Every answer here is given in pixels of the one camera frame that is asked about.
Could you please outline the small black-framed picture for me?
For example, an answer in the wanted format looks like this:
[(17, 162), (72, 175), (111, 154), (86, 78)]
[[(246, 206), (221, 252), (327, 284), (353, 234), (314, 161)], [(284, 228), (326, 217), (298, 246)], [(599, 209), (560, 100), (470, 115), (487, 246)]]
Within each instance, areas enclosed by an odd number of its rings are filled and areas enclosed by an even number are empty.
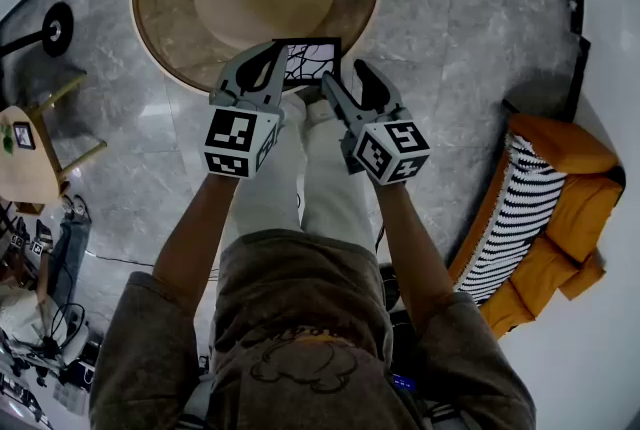
[(36, 148), (31, 125), (28, 122), (14, 122), (12, 127), (18, 148), (27, 150), (34, 150)]

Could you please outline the black and white striped blanket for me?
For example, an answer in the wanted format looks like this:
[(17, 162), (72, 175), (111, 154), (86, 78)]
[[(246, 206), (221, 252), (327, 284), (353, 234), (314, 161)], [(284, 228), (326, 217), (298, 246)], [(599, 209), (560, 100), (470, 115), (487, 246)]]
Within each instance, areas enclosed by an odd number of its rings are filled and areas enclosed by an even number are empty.
[(480, 226), (470, 259), (454, 289), (481, 305), (515, 272), (535, 238), (551, 220), (567, 175), (539, 157), (530, 142), (505, 137), (506, 167), (488, 222)]

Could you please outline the person's white trousers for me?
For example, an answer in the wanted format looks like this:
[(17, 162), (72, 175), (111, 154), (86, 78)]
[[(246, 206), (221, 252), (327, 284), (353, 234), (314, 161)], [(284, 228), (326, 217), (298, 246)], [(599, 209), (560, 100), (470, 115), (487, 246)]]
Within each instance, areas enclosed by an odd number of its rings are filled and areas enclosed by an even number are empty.
[(256, 176), (239, 183), (221, 248), (266, 230), (289, 230), (374, 250), (365, 175), (348, 173), (339, 140), (346, 128), (328, 101), (281, 100), (284, 125)]

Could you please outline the black wheeled stand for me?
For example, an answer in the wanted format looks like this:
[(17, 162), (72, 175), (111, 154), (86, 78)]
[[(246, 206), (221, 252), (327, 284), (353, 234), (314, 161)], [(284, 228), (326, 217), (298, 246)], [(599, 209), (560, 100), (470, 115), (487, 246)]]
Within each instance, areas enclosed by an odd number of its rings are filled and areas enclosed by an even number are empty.
[(73, 32), (74, 16), (71, 7), (65, 2), (57, 2), (47, 11), (39, 31), (0, 45), (0, 58), (38, 42), (42, 43), (48, 56), (59, 57), (69, 48)]

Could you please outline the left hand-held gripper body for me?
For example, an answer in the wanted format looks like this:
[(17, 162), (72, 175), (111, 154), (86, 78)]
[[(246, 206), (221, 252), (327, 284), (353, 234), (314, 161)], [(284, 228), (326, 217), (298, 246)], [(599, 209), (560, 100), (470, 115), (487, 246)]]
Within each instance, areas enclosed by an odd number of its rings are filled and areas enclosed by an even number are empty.
[(202, 153), (210, 173), (251, 179), (277, 142), (284, 119), (282, 86), (243, 95), (224, 88), (210, 98), (212, 119)]

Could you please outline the person's left forearm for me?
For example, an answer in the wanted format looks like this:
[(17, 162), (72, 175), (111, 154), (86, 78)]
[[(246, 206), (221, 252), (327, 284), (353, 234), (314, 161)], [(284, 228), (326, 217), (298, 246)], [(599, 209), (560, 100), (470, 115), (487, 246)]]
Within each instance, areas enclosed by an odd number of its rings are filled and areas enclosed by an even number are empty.
[(202, 300), (238, 180), (209, 174), (170, 234), (152, 276), (193, 317)]

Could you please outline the pile of black equipment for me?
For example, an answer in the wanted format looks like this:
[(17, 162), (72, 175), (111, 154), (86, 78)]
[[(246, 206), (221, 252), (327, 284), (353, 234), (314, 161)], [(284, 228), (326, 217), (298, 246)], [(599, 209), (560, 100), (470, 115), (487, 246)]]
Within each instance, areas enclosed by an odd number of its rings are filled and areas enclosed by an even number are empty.
[(82, 305), (71, 302), (58, 307), (51, 298), (49, 304), (47, 334), (33, 326), (16, 335), (0, 328), (0, 351), (9, 354), (16, 374), (27, 374), (37, 388), (50, 394), (50, 406), (62, 413), (54, 416), (53, 427), (69, 418), (86, 428), (102, 337), (91, 328)]

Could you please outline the orange sofa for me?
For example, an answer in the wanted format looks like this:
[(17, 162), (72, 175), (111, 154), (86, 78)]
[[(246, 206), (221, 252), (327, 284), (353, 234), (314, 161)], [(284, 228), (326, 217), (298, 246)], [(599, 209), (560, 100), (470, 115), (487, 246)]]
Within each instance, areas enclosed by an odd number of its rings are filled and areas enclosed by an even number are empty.
[[(530, 142), (539, 157), (567, 177), (546, 228), (511, 277), (477, 305), (497, 338), (534, 321), (556, 292), (573, 300), (605, 275), (597, 244), (625, 187), (616, 155), (577, 124), (518, 113), (509, 121), (506, 135), (510, 132)], [(480, 237), (480, 226), (488, 222), (505, 167), (504, 142), (478, 213), (449, 268), (454, 284)]]

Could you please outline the person's right forearm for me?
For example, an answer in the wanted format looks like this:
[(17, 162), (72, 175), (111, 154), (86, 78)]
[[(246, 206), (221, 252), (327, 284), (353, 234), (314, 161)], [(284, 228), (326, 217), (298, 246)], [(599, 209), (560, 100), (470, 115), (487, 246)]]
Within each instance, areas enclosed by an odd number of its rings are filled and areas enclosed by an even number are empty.
[(402, 184), (375, 188), (401, 298), (416, 331), (453, 293), (444, 262)]

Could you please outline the light wooden side table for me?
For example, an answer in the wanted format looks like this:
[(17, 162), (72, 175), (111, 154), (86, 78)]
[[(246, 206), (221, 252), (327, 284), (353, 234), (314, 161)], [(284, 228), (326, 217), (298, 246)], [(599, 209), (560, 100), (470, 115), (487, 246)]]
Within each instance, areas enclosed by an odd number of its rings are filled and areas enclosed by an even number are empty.
[(77, 89), (87, 78), (81, 71), (78, 76), (53, 93), (40, 105), (26, 110), (10, 106), (0, 111), (0, 124), (28, 122), (31, 125), (36, 148), (18, 148), (13, 131), (13, 154), (9, 155), (0, 143), (0, 197), (16, 205), (18, 212), (38, 216), (45, 206), (57, 202), (69, 188), (73, 170), (93, 159), (107, 148), (99, 141), (96, 146), (66, 166), (60, 164), (43, 115), (71, 91)]

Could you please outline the black framed picture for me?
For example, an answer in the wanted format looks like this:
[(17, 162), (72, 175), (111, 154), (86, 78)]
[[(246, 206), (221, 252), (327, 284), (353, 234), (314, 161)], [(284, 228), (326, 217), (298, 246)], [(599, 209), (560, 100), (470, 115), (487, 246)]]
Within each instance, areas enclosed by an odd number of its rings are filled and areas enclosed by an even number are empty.
[(325, 73), (341, 78), (342, 43), (339, 37), (276, 39), (287, 48), (283, 90), (320, 86)]

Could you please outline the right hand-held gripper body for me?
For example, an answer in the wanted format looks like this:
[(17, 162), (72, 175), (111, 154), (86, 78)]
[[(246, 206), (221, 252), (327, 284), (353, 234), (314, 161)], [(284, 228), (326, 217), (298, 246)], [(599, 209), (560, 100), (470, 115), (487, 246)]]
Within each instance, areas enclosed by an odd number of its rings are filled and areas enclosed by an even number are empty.
[(349, 123), (341, 150), (350, 174), (366, 172), (380, 186), (415, 177), (431, 149), (409, 111), (391, 112)]

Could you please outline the brown graphic shirt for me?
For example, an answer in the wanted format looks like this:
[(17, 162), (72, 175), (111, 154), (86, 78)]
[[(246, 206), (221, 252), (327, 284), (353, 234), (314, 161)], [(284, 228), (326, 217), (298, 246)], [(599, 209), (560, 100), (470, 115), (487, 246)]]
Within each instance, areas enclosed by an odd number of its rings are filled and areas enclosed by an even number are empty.
[(198, 374), (191, 316), (133, 273), (104, 339), (90, 397), (94, 430), (432, 430), (420, 401), (458, 428), (535, 430), (533, 400), (469, 296), (431, 314), (409, 377), (392, 380), (392, 327), (375, 257), (285, 230), (236, 240), (220, 263), (211, 373)]

